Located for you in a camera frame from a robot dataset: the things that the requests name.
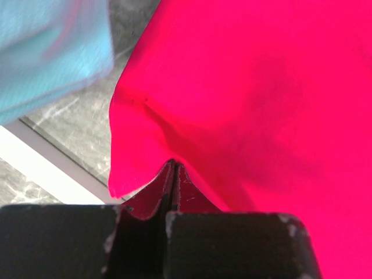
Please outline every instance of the light blue fabric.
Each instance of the light blue fabric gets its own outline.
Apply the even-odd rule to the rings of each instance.
[[[0,125],[112,67],[106,0],[0,0]]]

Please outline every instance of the gray marble surface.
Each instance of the gray marble surface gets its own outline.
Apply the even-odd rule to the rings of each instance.
[[[22,120],[107,183],[110,168],[108,107],[117,80],[159,0],[110,0],[116,64],[106,78]]]
[[[11,165],[0,159],[0,206],[12,203],[60,203]]]

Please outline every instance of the magenta cloth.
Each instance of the magenta cloth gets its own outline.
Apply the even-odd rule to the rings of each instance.
[[[112,99],[112,196],[175,158],[222,210],[298,216],[325,279],[372,278],[371,15],[162,0]]]

